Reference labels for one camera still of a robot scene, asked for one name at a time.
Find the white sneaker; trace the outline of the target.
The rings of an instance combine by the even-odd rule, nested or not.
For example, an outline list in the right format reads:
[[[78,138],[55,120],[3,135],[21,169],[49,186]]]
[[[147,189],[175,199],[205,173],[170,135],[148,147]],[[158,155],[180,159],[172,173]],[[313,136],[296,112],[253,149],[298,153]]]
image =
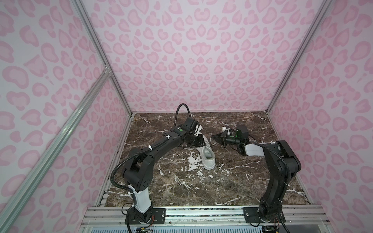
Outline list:
[[[206,170],[212,170],[215,167],[215,153],[213,152],[210,146],[204,146],[197,148],[197,151],[200,153],[202,158],[202,164]]]

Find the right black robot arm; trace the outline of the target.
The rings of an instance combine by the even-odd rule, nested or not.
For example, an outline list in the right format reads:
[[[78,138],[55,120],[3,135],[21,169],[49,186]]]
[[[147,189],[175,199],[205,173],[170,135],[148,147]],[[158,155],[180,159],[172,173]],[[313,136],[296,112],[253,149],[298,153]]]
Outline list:
[[[244,125],[238,125],[236,129],[224,129],[211,138],[224,147],[236,146],[236,151],[241,155],[265,158],[270,178],[260,199],[256,217],[263,222],[277,219],[284,223],[283,198],[291,180],[301,170],[301,163],[289,144],[285,140],[260,144]]]

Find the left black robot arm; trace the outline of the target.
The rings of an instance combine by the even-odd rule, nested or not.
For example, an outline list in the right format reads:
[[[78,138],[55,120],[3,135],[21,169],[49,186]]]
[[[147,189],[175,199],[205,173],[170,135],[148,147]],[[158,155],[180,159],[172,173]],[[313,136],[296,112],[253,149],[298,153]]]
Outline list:
[[[188,117],[183,124],[173,126],[163,133],[163,137],[142,148],[135,148],[111,172],[110,182],[119,189],[130,192],[135,212],[145,215],[152,208],[149,185],[153,179],[156,162],[176,147],[187,148],[205,146],[202,135],[197,135],[200,123]]]

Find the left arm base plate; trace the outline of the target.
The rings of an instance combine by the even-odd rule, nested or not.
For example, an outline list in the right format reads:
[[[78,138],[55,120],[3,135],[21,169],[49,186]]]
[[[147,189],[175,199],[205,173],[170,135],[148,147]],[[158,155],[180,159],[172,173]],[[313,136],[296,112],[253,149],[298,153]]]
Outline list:
[[[131,207],[126,213],[125,223],[130,225],[164,224],[166,217],[165,208],[150,207],[145,213]]]

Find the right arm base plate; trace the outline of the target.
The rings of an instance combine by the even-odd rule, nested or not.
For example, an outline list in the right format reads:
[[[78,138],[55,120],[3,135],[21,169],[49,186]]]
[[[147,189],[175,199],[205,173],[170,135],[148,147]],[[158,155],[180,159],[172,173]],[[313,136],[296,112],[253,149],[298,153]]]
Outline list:
[[[271,209],[267,211],[259,207],[243,207],[243,215],[246,223],[264,224],[264,223],[286,223],[283,211],[278,209]]]

